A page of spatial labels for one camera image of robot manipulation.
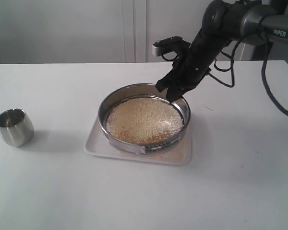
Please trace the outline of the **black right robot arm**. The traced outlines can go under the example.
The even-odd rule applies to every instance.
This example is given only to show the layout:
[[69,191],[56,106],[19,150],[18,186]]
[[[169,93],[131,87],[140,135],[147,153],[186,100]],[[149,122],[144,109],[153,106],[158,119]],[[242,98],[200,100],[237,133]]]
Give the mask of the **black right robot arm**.
[[232,41],[255,46],[263,44],[266,38],[288,43],[288,16],[278,15],[260,0],[235,3],[214,0],[191,43],[179,36],[153,43],[153,54],[157,57],[176,53],[171,60],[172,70],[156,83],[156,89],[166,90],[166,99],[173,102],[197,87],[208,75],[212,62]]

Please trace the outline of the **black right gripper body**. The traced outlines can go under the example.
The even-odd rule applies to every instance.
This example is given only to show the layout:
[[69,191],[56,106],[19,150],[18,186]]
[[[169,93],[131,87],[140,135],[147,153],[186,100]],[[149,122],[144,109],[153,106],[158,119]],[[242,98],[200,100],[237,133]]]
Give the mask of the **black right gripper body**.
[[239,39],[245,5],[212,1],[203,15],[202,27],[185,57],[173,67],[171,89],[190,91],[201,82],[211,63],[232,40]]

